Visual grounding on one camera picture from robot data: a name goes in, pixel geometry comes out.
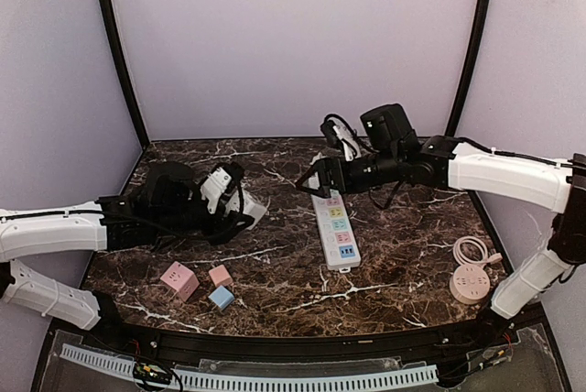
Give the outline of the white cube socket adapter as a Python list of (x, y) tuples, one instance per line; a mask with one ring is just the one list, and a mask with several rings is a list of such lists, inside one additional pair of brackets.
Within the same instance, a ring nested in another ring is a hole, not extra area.
[(255, 224), (246, 230), (252, 230), (266, 214), (267, 208), (253, 194), (244, 191), (244, 212), (255, 218)]

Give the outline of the white multicolour power strip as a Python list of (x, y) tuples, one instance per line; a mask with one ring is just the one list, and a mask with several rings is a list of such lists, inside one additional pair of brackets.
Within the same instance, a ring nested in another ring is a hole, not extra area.
[(329, 199), (312, 195), (311, 200), (327, 268), (349, 273), (361, 265), (362, 257), (342, 196), (334, 192)]

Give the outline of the small pink charger plug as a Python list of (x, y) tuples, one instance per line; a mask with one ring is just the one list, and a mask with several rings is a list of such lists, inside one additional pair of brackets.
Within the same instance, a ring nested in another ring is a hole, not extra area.
[(233, 278), (225, 265), (211, 268), (209, 270), (209, 276), (216, 288), (233, 284)]

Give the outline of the small blue charger plug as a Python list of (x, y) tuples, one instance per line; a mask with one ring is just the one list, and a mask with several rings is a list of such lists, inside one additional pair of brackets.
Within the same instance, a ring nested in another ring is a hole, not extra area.
[(227, 287), (219, 286), (208, 296), (208, 299), (219, 310), (225, 310), (234, 302), (235, 297)]

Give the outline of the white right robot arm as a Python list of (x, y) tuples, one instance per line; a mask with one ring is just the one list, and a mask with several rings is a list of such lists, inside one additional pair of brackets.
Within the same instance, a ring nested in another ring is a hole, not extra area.
[(585, 157), (543, 158), (487, 147), (467, 137), (421, 138), (403, 107), (361, 115), (362, 140), (337, 114), (321, 132), (340, 157), (318, 157), (296, 187), (314, 197), (369, 192), (386, 184), (491, 195), (549, 212), (535, 252), (494, 289), (487, 315), (513, 319), (538, 294), (585, 263)]

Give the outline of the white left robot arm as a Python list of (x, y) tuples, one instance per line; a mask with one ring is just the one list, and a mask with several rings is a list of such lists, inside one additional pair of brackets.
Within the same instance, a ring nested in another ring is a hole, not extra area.
[(266, 207), (244, 190), (244, 169), (219, 163), (202, 180), (178, 162), (152, 165), (128, 195), (42, 211), (1, 212), (1, 299), (82, 330), (117, 326), (114, 300), (46, 277), (22, 257), (65, 251), (120, 251), (163, 238), (222, 245), (252, 229)]

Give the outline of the pink cube socket adapter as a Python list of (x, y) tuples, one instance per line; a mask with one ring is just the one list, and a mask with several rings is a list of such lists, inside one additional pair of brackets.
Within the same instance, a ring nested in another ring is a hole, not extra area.
[(195, 273), (178, 261), (173, 262), (159, 280), (173, 289), (183, 302), (187, 302), (200, 286)]

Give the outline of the round pink socket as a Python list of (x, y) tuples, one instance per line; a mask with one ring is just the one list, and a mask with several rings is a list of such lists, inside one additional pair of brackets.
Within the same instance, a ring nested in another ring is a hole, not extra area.
[(487, 273), (476, 265), (460, 265), (453, 272), (449, 288), (451, 295), (464, 305), (483, 301), (490, 291)]

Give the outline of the small circuit board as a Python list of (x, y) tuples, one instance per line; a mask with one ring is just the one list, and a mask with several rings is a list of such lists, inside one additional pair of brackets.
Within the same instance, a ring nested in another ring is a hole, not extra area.
[(132, 376), (135, 380), (140, 380), (147, 383), (156, 383), (165, 386), (169, 385), (173, 379), (173, 375), (169, 372), (169, 370), (165, 370), (158, 365), (145, 363), (135, 363)]

